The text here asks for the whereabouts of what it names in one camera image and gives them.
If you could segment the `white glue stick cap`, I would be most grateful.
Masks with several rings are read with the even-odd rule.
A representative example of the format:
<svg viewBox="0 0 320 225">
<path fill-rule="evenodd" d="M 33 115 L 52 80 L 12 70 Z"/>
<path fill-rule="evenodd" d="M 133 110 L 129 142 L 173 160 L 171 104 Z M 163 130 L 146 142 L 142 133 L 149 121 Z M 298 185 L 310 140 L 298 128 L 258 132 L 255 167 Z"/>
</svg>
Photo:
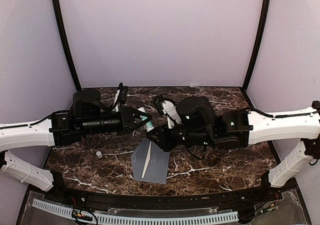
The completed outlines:
<svg viewBox="0 0 320 225">
<path fill-rule="evenodd" d="M 100 151 L 96 152 L 96 156 L 101 159 L 103 157 L 103 154 Z"/>
</svg>

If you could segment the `grey paper envelope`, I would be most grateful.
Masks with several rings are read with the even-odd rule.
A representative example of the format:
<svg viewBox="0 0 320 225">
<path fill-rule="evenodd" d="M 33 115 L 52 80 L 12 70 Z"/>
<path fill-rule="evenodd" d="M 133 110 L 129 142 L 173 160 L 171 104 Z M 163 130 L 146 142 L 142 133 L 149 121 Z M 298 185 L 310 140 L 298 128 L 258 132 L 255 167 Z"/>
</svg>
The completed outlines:
<svg viewBox="0 0 320 225">
<path fill-rule="evenodd" d="M 150 142 L 151 157 L 145 176 L 141 178 Z M 169 159 L 169 152 L 164 152 L 154 142 L 144 138 L 131 155 L 134 180 L 165 185 L 167 183 Z"/>
</svg>

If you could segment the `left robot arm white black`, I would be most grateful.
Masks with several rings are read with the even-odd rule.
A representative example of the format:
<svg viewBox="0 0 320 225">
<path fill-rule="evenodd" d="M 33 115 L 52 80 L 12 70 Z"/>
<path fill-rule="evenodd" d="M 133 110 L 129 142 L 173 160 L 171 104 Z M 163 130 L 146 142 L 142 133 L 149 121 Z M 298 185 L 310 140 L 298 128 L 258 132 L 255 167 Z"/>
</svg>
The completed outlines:
<svg viewBox="0 0 320 225">
<path fill-rule="evenodd" d="M 110 106 L 101 102 L 93 88 L 73 94 L 68 110 L 51 113 L 38 121 L 0 126 L 0 172 L 48 192 L 60 203 L 71 198 L 59 172 L 26 162 L 10 150 L 26 147 L 61 147 L 80 142 L 88 135 L 126 135 L 143 127 L 152 115 L 126 106 L 128 87 L 120 85 Z"/>
</svg>

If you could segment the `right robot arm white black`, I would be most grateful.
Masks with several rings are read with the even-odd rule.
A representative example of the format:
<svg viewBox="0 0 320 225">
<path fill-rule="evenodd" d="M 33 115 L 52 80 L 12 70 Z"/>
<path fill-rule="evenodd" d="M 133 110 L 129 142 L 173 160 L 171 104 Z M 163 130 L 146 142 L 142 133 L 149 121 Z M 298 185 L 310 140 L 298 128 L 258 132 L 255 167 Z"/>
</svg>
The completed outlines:
<svg viewBox="0 0 320 225">
<path fill-rule="evenodd" d="M 293 151 L 276 167 L 265 172 L 255 198 L 266 202 L 304 166 L 320 159 L 320 103 L 313 101 L 301 110 L 266 113 L 254 107 L 235 109 L 217 115 L 208 98 L 190 96 L 174 102 L 162 95 L 153 99 L 158 113 L 167 122 L 146 136 L 161 150 L 169 152 L 179 145 L 220 150 L 245 148 L 267 141 L 298 139 Z"/>
</svg>

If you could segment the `beige letter sheet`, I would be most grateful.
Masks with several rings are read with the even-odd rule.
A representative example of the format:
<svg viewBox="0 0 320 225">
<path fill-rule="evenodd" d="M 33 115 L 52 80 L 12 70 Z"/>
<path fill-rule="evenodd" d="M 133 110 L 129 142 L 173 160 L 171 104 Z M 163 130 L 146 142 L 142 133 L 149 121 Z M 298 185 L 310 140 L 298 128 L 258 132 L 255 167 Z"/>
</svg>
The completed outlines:
<svg viewBox="0 0 320 225">
<path fill-rule="evenodd" d="M 148 150 L 147 150 L 147 154 L 146 154 L 146 158 L 145 158 L 145 162 L 144 162 L 144 166 L 143 166 L 143 170 L 142 170 L 142 174 L 141 174 L 141 178 L 143 179 L 145 177 L 145 174 L 147 172 L 147 168 L 148 165 L 150 163 L 150 159 L 151 159 L 151 149 L 152 149 L 152 142 L 149 142 L 149 146 L 148 146 Z"/>
</svg>

